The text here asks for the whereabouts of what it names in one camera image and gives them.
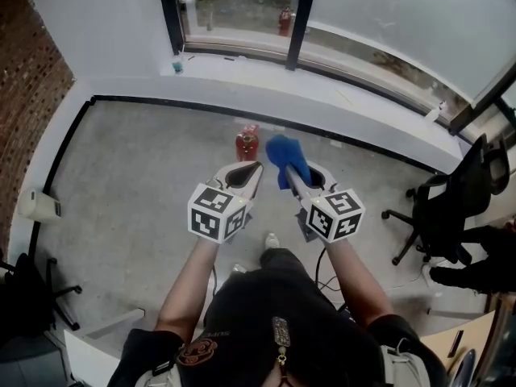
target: black t-shirt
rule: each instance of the black t-shirt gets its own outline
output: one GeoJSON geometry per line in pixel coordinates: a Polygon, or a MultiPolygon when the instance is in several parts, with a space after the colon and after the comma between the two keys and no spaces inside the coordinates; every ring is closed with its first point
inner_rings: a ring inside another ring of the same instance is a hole
{"type": "Polygon", "coordinates": [[[206,312],[205,330],[187,347],[172,332],[132,330],[109,387],[132,387],[167,360],[178,366],[184,387],[261,387],[278,357],[273,317],[288,324],[286,369],[304,385],[381,385],[380,345],[395,348],[401,339],[409,341],[404,351],[425,363],[431,387],[446,385],[443,365],[403,318],[385,316],[364,330],[308,276],[263,269],[230,278],[206,312]]]}

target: black baseboard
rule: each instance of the black baseboard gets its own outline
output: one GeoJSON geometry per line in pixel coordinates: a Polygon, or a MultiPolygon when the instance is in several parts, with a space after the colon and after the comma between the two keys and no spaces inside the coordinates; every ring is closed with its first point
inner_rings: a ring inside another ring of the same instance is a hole
{"type": "Polygon", "coordinates": [[[345,144],[350,144],[353,146],[357,146],[359,148],[367,149],[371,152],[380,153],[382,155],[388,156],[389,158],[393,158],[396,160],[400,160],[401,162],[405,162],[406,164],[411,164],[416,168],[425,170],[429,173],[433,174],[442,174],[442,172],[428,166],[427,164],[423,164],[414,159],[410,159],[409,157],[403,156],[399,153],[392,152],[388,149],[380,148],[379,146],[368,144],[363,140],[353,139],[349,136],[340,135],[338,133],[325,131],[323,129],[318,129],[317,127],[312,127],[309,125],[305,125],[302,123],[295,123],[285,119],[274,118],[272,116],[266,116],[263,114],[257,114],[253,112],[246,112],[244,110],[231,109],[229,107],[222,106],[214,106],[207,105],[205,103],[195,103],[195,102],[183,102],[180,100],[170,100],[170,99],[161,99],[161,98],[138,98],[133,96],[112,96],[112,95],[104,95],[104,94],[96,94],[94,96],[97,100],[104,101],[113,101],[113,102],[133,102],[133,103],[148,103],[151,105],[162,105],[162,106],[175,106],[182,107],[185,109],[195,109],[195,110],[204,110],[206,112],[214,112],[220,114],[227,114],[229,116],[235,116],[239,118],[246,118],[250,120],[258,120],[265,123],[270,123],[272,125],[289,127],[291,129],[296,129],[298,131],[304,131],[311,133],[313,135],[319,135],[328,139],[338,140],[339,142],[343,142],[345,144]]]}
{"type": "MultiPolygon", "coordinates": [[[[79,113],[77,114],[76,118],[73,120],[72,125],[70,125],[70,128],[68,129],[68,132],[66,133],[66,136],[64,137],[63,142],[61,143],[61,146],[59,147],[59,150],[57,151],[56,157],[54,158],[54,161],[52,162],[52,166],[48,173],[47,180],[45,181],[45,185],[43,187],[44,194],[50,193],[50,189],[52,188],[52,183],[54,181],[54,177],[56,176],[57,169],[59,168],[59,165],[63,159],[63,156],[65,155],[66,149],[68,148],[70,141],[73,138],[73,135],[75,134],[76,129],[78,128],[79,124],[81,123],[82,119],[84,118],[89,107],[94,105],[97,100],[114,101],[114,102],[147,103],[147,104],[151,104],[151,105],[165,105],[165,106],[182,107],[185,109],[204,110],[206,112],[226,114],[229,116],[246,118],[246,119],[250,119],[250,120],[257,120],[257,121],[261,121],[261,122],[265,122],[265,123],[271,123],[273,125],[290,127],[292,129],[296,129],[298,131],[304,131],[304,132],[311,133],[313,135],[323,136],[328,139],[338,140],[339,142],[357,146],[359,148],[364,148],[364,149],[367,149],[367,150],[375,152],[375,153],[380,153],[380,154],[388,156],[390,158],[405,162],[406,164],[411,164],[411,165],[415,166],[416,168],[423,169],[429,173],[433,173],[433,174],[441,173],[440,171],[437,171],[426,164],[417,162],[416,160],[413,160],[406,156],[400,155],[399,153],[392,152],[392,151],[389,151],[384,148],[380,148],[380,147],[372,145],[372,144],[368,144],[367,142],[364,142],[362,140],[353,139],[348,136],[340,135],[340,134],[330,132],[330,131],[325,131],[323,129],[318,129],[317,127],[304,125],[302,123],[291,122],[291,121],[285,120],[285,119],[279,119],[279,118],[274,118],[271,116],[265,116],[262,114],[246,112],[244,110],[231,109],[229,107],[207,105],[204,103],[183,102],[183,101],[178,101],[178,100],[159,99],[159,98],[137,98],[137,97],[132,97],[132,96],[111,96],[111,95],[99,94],[99,95],[94,95],[89,101],[85,102],[85,104],[82,106],[81,110],[79,110],[79,113]]],[[[31,242],[29,244],[29,257],[31,257],[32,259],[34,259],[34,256],[35,256],[35,250],[36,250],[37,243],[38,243],[39,233],[40,233],[40,223],[34,222],[34,227],[32,228],[31,242]]]]}
{"type": "MultiPolygon", "coordinates": [[[[66,149],[68,148],[68,145],[70,144],[70,140],[72,140],[73,134],[75,133],[75,130],[78,128],[79,123],[81,123],[82,118],[84,118],[86,111],[88,111],[90,106],[95,104],[95,101],[96,101],[95,98],[91,98],[90,100],[86,101],[84,103],[84,105],[82,105],[82,108],[79,110],[79,113],[73,120],[68,131],[66,132],[63,142],[59,146],[56,157],[54,158],[54,161],[52,162],[50,171],[48,172],[47,180],[45,181],[45,185],[42,190],[42,192],[44,194],[50,194],[50,189],[52,188],[52,183],[54,182],[54,177],[56,176],[57,169],[59,168],[59,165],[63,159],[63,156],[65,155],[66,149]]],[[[41,224],[35,221],[34,227],[32,228],[31,242],[29,243],[29,253],[28,253],[29,259],[31,259],[31,260],[34,260],[34,257],[35,257],[35,250],[36,250],[36,247],[38,244],[38,235],[40,234],[40,226],[41,226],[41,224]]]]}

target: black cable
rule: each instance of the black cable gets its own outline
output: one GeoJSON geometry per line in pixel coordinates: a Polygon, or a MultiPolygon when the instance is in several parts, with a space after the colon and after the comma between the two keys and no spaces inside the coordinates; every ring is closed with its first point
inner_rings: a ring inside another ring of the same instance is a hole
{"type": "Polygon", "coordinates": [[[331,288],[328,284],[330,284],[330,282],[332,282],[337,276],[334,275],[332,278],[330,278],[330,280],[328,280],[328,282],[325,284],[323,282],[319,282],[319,284],[321,285],[319,287],[319,289],[322,289],[322,288],[328,288],[330,291],[334,291],[336,293],[339,293],[340,292],[340,288],[331,288]]]}
{"type": "Polygon", "coordinates": [[[336,275],[334,277],[332,277],[326,284],[324,282],[319,281],[319,268],[321,267],[321,259],[323,258],[325,252],[326,252],[326,247],[324,247],[324,249],[321,251],[321,255],[319,255],[319,258],[317,260],[317,266],[315,267],[314,282],[317,285],[317,288],[319,288],[319,289],[328,288],[331,291],[335,291],[336,293],[338,293],[340,291],[340,289],[335,289],[335,288],[331,288],[330,286],[328,286],[328,284],[330,284],[330,282],[332,282],[337,277],[336,275]]]}
{"type": "Polygon", "coordinates": [[[317,266],[315,267],[315,284],[318,286],[319,283],[319,267],[321,266],[321,259],[323,258],[324,252],[326,252],[326,247],[321,251],[321,255],[317,260],[317,266]]]}
{"type": "Polygon", "coordinates": [[[211,269],[211,272],[213,273],[213,279],[215,281],[214,287],[213,287],[213,297],[215,296],[215,293],[217,292],[217,271],[215,271],[215,266],[211,269]]]}

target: blue cloth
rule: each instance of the blue cloth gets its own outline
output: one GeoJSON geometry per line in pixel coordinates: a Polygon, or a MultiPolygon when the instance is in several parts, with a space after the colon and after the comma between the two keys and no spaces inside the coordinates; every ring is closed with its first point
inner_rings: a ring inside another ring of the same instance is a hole
{"type": "Polygon", "coordinates": [[[277,184],[280,189],[289,188],[285,173],[288,164],[298,170],[299,176],[307,185],[312,185],[310,169],[297,139],[276,135],[265,144],[265,151],[267,151],[268,159],[280,169],[277,176],[277,184]]]}

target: fire extinguisher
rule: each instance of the fire extinguisher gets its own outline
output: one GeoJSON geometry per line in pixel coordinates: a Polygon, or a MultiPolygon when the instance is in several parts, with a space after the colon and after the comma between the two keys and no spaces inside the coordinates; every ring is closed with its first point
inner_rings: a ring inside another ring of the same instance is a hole
{"type": "Polygon", "coordinates": [[[256,160],[258,146],[260,141],[256,131],[258,125],[246,125],[243,130],[236,136],[236,159],[239,162],[243,160],[256,160]]]}
{"type": "Polygon", "coordinates": [[[286,7],[281,13],[280,13],[280,35],[289,36],[289,30],[290,30],[290,22],[292,21],[292,12],[290,11],[290,7],[286,7]]]}

